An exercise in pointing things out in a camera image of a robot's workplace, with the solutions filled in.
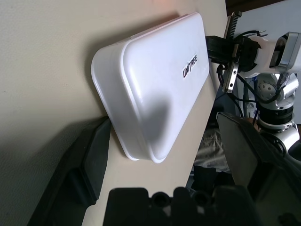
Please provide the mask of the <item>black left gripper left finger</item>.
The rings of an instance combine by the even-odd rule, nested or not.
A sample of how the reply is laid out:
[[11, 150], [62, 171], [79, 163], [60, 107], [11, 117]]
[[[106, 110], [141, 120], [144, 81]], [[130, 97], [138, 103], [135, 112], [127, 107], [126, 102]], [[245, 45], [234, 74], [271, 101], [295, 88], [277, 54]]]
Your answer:
[[111, 121], [87, 125], [60, 159], [30, 218], [32, 226], [80, 226], [99, 199], [107, 167]]

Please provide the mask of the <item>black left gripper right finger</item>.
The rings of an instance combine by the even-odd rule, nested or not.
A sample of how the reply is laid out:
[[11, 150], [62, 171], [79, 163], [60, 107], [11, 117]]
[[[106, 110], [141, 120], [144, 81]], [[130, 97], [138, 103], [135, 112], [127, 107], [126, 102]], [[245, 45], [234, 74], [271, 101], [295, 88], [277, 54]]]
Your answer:
[[245, 187], [265, 226], [301, 224], [301, 176], [245, 119], [216, 116], [224, 154], [236, 185]]

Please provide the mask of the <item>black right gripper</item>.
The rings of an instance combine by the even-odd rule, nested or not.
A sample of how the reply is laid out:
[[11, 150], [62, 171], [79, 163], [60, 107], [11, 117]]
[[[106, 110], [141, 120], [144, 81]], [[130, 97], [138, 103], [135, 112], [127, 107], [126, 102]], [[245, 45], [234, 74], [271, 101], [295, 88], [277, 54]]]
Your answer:
[[228, 17], [224, 38], [206, 36], [208, 58], [211, 62], [219, 65], [228, 64], [223, 85], [224, 92], [232, 92], [237, 75], [240, 72], [250, 71], [256, 65], [254, 61], [259, 44], [251, 40], [249, 36], [259, 35], [259, 31], [250, 30], [235, 36], [238, 19], [241, 16], [242, 12], [233, 12]]

